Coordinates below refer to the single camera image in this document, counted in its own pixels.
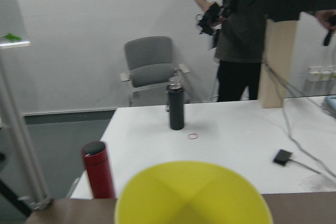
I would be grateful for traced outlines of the yellow plastic cup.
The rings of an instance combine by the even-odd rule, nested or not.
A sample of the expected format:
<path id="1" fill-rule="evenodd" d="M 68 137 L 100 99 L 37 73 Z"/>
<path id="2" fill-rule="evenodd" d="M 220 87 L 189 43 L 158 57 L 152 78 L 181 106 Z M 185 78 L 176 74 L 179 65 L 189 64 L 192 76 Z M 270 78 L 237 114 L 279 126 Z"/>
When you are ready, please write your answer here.
<path id="1" fill-rule="evenodd" d="M 115 223 L 273 223 L 242 175 L 222 166 L 175 161 L 134 175 L 116 203 Z"/>

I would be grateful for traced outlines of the black thermos bottle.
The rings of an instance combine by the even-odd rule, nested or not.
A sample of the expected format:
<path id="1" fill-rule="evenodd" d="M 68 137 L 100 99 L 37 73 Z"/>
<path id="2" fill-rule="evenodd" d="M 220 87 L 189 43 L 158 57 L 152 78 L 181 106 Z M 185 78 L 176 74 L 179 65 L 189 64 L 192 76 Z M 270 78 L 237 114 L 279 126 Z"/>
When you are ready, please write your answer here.
<path id="1" fill-rule="evenodd" d="M 184 89 L 179 77 L 171 77 L 169 79 L 167 96 L 170 128 L 181 130 L 184 128 Z"/>

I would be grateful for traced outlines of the grey office chair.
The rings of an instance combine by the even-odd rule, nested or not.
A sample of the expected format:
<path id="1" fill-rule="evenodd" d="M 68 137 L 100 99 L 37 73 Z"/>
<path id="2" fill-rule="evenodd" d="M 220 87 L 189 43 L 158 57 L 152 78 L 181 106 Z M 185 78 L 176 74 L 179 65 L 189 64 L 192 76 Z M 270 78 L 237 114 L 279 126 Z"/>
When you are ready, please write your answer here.
<path id="1" fill-rule="evenodd" d="M 150 36 L 128 41 L 124 45 L 128 72 L 120 74 L 129 89 L 129 106 L 134 94 L 165 86 L 169 78 L 190 73 L 183 63 L 173 60 L 173 40 L 168 36 Z"/>

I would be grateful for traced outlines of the red rubber band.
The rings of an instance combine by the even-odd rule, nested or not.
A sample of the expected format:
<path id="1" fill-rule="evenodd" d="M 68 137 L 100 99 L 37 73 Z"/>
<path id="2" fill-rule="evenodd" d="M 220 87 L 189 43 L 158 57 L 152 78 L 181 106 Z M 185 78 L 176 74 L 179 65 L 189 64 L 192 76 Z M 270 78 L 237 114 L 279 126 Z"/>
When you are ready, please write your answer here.
<path id="1" fill-rule="evenodd" d="M 199 137 L 199 135 L 197 134 L 197 133 L 191 133 L 191 134 L 189 134 L 188 136 L 187 136 L 187 138 L 189 139 L 189 140 L 195 140 L 195 139 L 197 139 Z"/>

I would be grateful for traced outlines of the red thermos bottle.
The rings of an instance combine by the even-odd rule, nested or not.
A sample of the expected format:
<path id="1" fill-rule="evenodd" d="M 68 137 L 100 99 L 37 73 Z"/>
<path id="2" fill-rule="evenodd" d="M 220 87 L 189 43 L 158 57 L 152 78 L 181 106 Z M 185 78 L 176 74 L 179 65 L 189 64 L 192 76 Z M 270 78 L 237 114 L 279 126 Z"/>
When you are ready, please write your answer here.
<path id="1" fill-rule="evenodd" d="M 95 199 L 116 198 L 108 159 L 107 147 L 102 141 L 93 141 L 81 149 L 91 191 Z"/>

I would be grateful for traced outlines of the person in dark shirt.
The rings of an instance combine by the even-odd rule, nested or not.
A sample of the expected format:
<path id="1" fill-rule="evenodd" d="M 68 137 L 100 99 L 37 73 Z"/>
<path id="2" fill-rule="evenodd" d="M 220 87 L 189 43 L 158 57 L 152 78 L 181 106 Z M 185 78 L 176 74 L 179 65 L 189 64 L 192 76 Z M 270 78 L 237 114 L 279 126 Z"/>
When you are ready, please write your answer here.
<path id="1" fill-rule="evenodd" d="M 195 0 L 203 11 L 212 3 Z M 216 38 L 215 57 L 219 102 L 239 101 L 245 89 L 249 99 L 256 100 L 259 90 L 261 61 L 264 52 L 266 18 L 257 14 L 232 14 L 222 18 Z"/>

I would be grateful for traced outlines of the small black adapter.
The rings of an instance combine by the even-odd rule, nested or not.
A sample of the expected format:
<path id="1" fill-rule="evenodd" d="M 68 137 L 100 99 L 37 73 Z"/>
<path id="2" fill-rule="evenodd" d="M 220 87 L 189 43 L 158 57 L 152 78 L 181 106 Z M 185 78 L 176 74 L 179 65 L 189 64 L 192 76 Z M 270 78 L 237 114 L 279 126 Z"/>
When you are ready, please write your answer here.
<path id="1" fill-rule="evenodd" d="M 274 157 L 273 162 L 278 165 L 285 166 L 290 161 L 291 156 L 292 152 L 280 149 Z"/>

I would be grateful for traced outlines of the wooden post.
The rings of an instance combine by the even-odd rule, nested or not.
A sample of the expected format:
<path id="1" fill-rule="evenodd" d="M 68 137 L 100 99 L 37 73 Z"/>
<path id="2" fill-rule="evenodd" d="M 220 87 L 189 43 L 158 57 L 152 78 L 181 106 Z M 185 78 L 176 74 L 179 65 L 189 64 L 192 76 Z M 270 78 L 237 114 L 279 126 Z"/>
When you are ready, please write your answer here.
<path id="1" fill-rule="evenodd" d="M 297 20 L 274 22 L 269 19 L 266 22 L 258 91 L 258 100 L 265 109 L 283 107 L 297 27 Z"/>

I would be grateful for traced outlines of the aluminium frame post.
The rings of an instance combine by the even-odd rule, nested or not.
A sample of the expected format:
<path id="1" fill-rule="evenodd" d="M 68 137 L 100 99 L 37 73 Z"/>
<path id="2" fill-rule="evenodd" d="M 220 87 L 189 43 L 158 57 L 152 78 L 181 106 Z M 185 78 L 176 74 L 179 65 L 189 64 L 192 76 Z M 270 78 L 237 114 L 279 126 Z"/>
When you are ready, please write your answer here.
<path id="1" fill-rule="evenodd" d="M 43 211 L 49 207 L 52 197 L 25 120 L 18 110 L 2 60 L 1 119 L 28 183 L 33 210 Z"/>

